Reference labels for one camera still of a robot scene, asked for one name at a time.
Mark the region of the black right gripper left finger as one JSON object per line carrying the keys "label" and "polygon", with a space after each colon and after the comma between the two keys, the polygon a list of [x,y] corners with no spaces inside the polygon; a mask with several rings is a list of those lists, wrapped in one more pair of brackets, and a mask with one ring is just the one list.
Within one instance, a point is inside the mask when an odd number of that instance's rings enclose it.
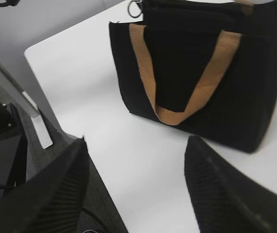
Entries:
{"label": "black right gripper left finger", "polygon": [[88,176],[87,145],[78,138],[36,176],[0,198],[0,233],[74,233]]}

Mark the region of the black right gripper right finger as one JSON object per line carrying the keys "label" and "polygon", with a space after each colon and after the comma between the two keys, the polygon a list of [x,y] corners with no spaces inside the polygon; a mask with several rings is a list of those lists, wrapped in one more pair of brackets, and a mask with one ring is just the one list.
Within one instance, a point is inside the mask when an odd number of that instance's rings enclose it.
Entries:
{"label": "black right gripper right finger", "polygon": [[198,136],[188,138],[184,174],[202,233],[277,233],[277,194],[256,183]]}

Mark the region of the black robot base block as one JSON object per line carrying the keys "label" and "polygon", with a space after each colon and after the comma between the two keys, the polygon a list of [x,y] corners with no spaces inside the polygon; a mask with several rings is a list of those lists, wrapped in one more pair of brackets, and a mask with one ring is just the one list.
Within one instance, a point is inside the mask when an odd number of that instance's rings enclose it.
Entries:
{"label": "black robot base block", "polygon": [[0,102],[0,191],[26,182],[28,142],[17,108]]}

